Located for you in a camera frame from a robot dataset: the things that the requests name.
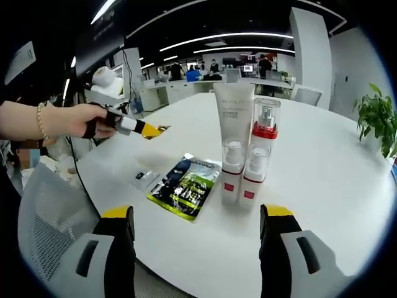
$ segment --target bracelet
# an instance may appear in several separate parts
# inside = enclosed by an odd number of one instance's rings
[[[38,127],[43,135],[44,140],[48,140],[48,135],[45,133],[43,122],[42,122],[42,109],[44,107],[44,103],[39,103],[37,106],[37,123]]]

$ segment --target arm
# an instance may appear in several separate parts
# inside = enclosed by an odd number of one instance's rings
[[[42,124],[49,138],[60,135],[81,138],[86,132],[86,122],[106,118],[107,111],[99,106],[80,104],[74,107],[46,106],[42,109]],[[97,124],[96,137],[111,137],[114,130]],[[42,132],[38,126],[37,108],[5,101],[0,106],[0,138],[8,140],[40,140]]]

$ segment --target red label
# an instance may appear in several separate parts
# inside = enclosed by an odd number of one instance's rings
[[[247,199],[253,199],[255,196],[255,194],[251,191],[244,191],[244,197],[246,197]]]
[[[225,189],[227,191],[234,191],[234,185],[225,183]]]

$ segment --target green packet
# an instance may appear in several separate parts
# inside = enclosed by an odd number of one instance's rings
[[[186,153],[148,194],[164,209],[193,221],[198,216],[221,173],[221,163]]]

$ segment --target black ceiling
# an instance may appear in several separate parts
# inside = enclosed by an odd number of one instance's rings
[[[125,4],[125,34],[145,24],[177,6],[190,1],[128,1]],[[90,23],[105,0],[14,0],[10,13],[18,13],[18,22],[12,23],[13,44],[20,47],[29,40],[33,41],[37,62],[27,72],[32,73],[33,85],[51,93],[61,93],[65,82],[65,69],[75,53],[77,37],[90,27]],[[339,31],[354,26],[348,10],[343,3],[321,1],[328,7],[348,19],[348,23]],[[208,48],[205,44],[216,40],[206,40],[176,47],[165,52],[160,48],[193,38],[231,32],[272,32],[290,33],[289,15],[292,6],[301,7],[324,16],[328,30],[338,23],[340,18],[298,0],[251,0],[232,2],[230,0],[207,0],[170,13],[126,40],[126,47],[138,47],[145,63],[157,65],[164,58],[178,55],[180,58],[194,56],[194,50]],[[223,41],[228,46],[255,45],[260,47],[288,48],[282,38],[273,37],[227,37]]]

